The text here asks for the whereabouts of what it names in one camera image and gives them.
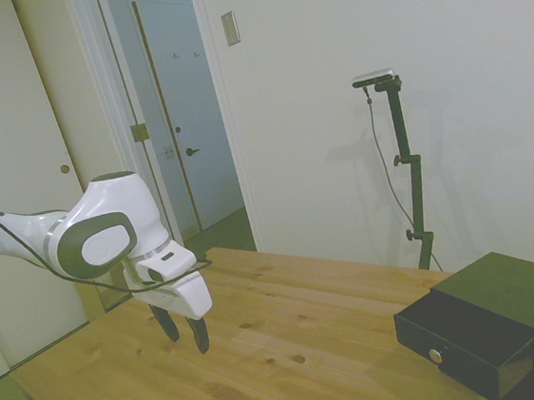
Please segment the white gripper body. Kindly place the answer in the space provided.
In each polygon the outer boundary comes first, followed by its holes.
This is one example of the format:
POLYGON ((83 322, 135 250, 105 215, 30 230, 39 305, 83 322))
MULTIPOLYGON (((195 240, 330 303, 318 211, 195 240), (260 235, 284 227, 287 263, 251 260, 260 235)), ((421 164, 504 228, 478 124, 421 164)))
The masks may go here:
POLYGON ((191 273, 162 288, 135 293, 133 296, 153 307, 195 320, 204 318, 212 308, 209 289, 199 272, 191 273))

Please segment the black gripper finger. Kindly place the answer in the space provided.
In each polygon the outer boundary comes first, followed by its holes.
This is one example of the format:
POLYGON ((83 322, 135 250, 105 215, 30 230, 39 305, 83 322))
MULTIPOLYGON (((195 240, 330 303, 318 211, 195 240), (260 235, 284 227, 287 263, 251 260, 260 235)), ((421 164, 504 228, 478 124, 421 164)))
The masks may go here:
POLYGON ((188 326, 194 335, 195 344, 201 354, 207 353, 210 349, 208 328, 205 324, 205 319, 195 319, 186 317, 188 326))
POLYGON ((175 321, 170 316, 170 313, 160 307, 150 305, 150 310, 152 311, 155 319, 160 324, 161 328, 165 332, 166 336, 175 343, 180 337, 179 329, 176 327, 175 321))

